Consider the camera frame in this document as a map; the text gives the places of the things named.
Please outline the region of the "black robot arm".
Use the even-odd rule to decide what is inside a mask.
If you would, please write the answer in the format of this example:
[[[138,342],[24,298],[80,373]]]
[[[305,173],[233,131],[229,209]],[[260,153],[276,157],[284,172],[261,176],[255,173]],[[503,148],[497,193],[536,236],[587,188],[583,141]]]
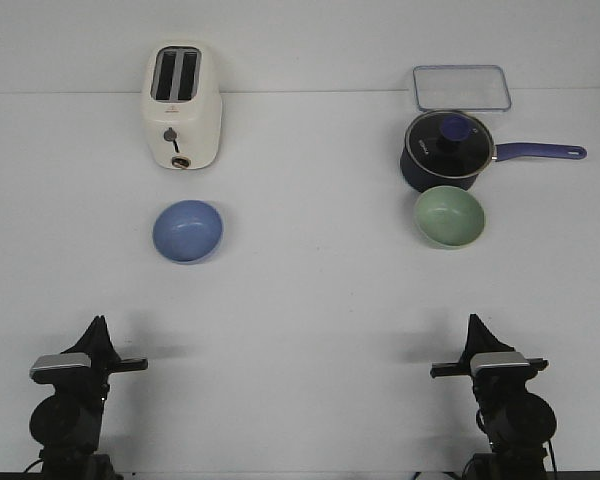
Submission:
[[[29,421],[30,434],[41,445],[43,479],[123,477],[110,456],[98,451],[109,377],[147,368],[145,358],[119,356],[103,315],[94,317],[73,346],[36,359],[29,370],[30,379],[54,388]]]
[[[476,424],[486,435],[488,453],[475,453],[461,479],[546,479],[544,461],[555,459],[551,439],[557,418],[551,406],[526,383],[549,362],[528,358],[500,340],[473,313],[460,358],[434,363],[433,378],[466,376],[477,402]]]

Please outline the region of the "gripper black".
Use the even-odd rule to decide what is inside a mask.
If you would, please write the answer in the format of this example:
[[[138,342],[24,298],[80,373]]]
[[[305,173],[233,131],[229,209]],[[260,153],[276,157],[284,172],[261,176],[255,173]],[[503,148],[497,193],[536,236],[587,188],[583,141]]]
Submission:
[[[526,392],[526,383],[548,368],[543,357],[504,348],[480,317],[469,316],[465,350],[456,362],[433,363],[430,377],[469,377],[477,400],[504,400]]]
[[[62,355],[73,355],[75,358],[78,354],[81,355],[81,360],[88,359],[90,363],[62,368],[54,387],[57,391],[74,395],[80,400],[106,400],[111,374],[148,368],[147,358],[123,359],[118,355],[111,342],[104,315],[94,317],[77,341],[77,346],[62,352]]]

